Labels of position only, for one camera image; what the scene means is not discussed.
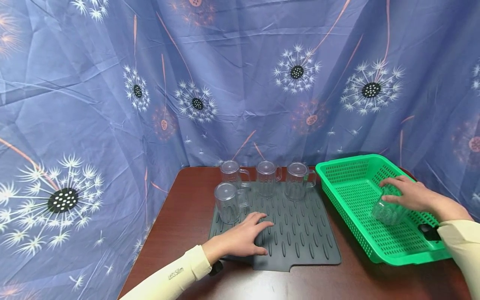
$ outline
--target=gray drying mat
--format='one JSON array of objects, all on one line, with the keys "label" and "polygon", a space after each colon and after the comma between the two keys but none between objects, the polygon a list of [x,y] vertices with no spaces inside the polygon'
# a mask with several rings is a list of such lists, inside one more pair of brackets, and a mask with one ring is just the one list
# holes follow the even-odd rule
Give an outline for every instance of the gray drying mat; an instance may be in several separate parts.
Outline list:
[{"label": "gray drying mat", "polygon": [[[262,231],[255,245],[268,250],[266,256],[236,257],[224,259],[251,264],[254,270],[289,272],[294,265],[340,264],[342,258],[338,250],[330,222],[320,195],[315,188],[308,189],[305,199],[293,202],[285,198],[285,183],[276,186],[273,198],[257,196],[255,183],[247,192],[250,206],[243,208],[241,222],[247,214],[254,211],[266,213],[261,221],[272,221],[275,225]],[[209,239],[227,231],[234,225],[222,222],[215,207]]]}]

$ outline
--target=arm sleeve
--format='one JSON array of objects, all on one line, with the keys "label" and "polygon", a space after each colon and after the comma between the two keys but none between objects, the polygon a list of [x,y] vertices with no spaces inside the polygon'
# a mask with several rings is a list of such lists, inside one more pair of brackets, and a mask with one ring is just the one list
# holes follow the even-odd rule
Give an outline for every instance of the arm sleeve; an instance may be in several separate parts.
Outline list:
[{"label": "arm sleeve", "polygon": [[480,224],[468,220],[442,222],[438,234],[462,270],[472,299],[480,300]]},{"label": "arm sleeve", "polygon": [[173,300],[211,270],[202,247],[195,246],[181,258],[153,273],[120,300]]}]

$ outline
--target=brown table surface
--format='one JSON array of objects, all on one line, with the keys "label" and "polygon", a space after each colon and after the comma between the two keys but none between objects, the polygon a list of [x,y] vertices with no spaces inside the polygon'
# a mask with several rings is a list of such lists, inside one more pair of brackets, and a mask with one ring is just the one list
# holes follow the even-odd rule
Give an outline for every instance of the brown table surface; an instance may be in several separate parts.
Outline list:
[{"label": "brown table surface", "polygon": [[[255,177],[254,168],[248,169]],[[178,173],[120,296],[208,239],[213,190],[219,183],[218,168]],[[224,262],[222,272],[195,282],[179,299],[470,299],[452,259],[402,267],[373,264],[325,194],[322,198],[342,255],[340,265],[294,266],[287,273]]]}]

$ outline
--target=mug handle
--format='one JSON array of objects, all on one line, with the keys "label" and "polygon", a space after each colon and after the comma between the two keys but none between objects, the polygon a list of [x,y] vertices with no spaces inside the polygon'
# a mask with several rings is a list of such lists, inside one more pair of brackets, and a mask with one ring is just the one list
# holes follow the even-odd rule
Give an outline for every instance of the mug handle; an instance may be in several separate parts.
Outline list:
[{"label": "mug handle", "polygon": [[[243,198],[244,198],[245,201],[242,202],[242,201],[240,200],[240,195],[243,196]],[[238,200],[238,203],[239,203],[239,207],[240,207],[240,208],[247,207],[247,206],[248,206],[247,190],[245,190],[245,189],[239,189],[239,190],[237,190],[237,200]]]},{"label": "mug handle", "polygon": [[307,182],[307,188],[308,189],[314,187],[315,184],[317,183],[317,173],[315,173],[315,170],[310,170],[308,172],[308,175],[305,176],[305,178],[306,178],[305,180],[308,180],[308,177],[309,177],[310,174],[313,174],[314,176],[313,176],[313,181]]},{"label": "mug handle", "polygon": [[275,178],[275,181],[280,181],[282,179],[282,167],[277,166],[275,173],[277,174],[280,171],[280,175]]},{"label": "mug handle", "polygon": [[240,169],[240,173],[247,174],[248,176],[248,182],[246,183],[243,183],[243,181],[241,182],[242,187],[244,188],[250,187],[250,172],[245,169]]}]

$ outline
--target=blue curtain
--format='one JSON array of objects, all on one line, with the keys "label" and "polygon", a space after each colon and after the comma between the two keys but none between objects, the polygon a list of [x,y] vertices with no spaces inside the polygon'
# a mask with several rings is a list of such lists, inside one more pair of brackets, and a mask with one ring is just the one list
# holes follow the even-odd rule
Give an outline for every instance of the blue curtain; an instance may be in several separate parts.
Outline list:
[{"label": "blue curtain", "polygon": [[0,0],[0,298],[115,299],[178,173],[380,153],[480,218],[475,0]]}]

